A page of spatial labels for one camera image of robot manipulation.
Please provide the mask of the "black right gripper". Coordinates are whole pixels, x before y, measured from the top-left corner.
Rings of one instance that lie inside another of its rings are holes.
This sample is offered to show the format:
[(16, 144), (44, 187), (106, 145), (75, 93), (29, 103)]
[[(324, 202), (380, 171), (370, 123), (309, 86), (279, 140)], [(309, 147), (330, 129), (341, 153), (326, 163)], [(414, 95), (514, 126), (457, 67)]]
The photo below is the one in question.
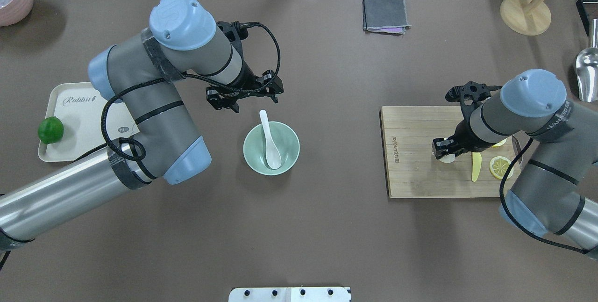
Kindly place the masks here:
[(481, 140), (473, 134), (466, 122), (460, 122), (452, 136), (446, 139), (440, 137), (432, 140), (432, 151), (437, 160), (449, 154), (455, 154), (457, 157), (468, 151), (480, 152)]

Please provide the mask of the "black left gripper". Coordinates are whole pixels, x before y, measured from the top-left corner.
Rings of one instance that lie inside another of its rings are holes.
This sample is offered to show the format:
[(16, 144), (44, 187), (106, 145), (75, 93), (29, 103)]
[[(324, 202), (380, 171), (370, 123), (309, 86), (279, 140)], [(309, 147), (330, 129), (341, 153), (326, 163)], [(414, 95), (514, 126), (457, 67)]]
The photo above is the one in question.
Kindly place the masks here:
[(268, 97), (276, 104), (278, 95), (282, 93), (284, 93), (283, 82), (273, 70), (263, 72), (262, 76), (244, 72), (228, 85), (207, 87), (206, 100), (213, 108), (228, 108), (239, 113), (237, 102), (242, 98)]

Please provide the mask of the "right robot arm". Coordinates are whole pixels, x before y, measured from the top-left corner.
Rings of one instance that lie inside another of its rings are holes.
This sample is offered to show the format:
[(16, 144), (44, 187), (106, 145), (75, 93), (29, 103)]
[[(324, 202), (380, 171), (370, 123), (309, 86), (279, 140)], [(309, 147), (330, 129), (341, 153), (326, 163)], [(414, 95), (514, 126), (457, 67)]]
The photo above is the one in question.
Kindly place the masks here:
[(500, 214), (528, 236), (597, 259), (598, 207), (577, 193), (597, 165), (597, 112), (567, 98), (555, 74), (531, 69), (502, 86), (468, 82), (446, 93), (463, 119), (448, 138), (436, 138), (436, 159), (481, 152), (524, 132), (529, 141), (507, 166), (511, 170), (537, 142), (511, 189), (499, 186)]

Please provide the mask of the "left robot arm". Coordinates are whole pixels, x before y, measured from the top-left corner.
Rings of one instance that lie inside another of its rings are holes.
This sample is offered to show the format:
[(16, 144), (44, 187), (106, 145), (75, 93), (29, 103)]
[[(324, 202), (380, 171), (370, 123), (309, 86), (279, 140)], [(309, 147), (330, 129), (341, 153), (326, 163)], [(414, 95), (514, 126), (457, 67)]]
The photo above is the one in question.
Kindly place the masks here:
[(211, 155), (175, 82), (208, 83), (216, 109), (238, 112), (238, 100), (283, 93), (278, 69), (253, 74), (242, 53), (259, 22), (216, 22), (197, 0), (161, 0), (139, 35), (88, 64), (107, 101), (104, 144), (85, 157), (1, 198), (1, 251), (9, 252), (154, 179), (176, 185), (205, 170)]

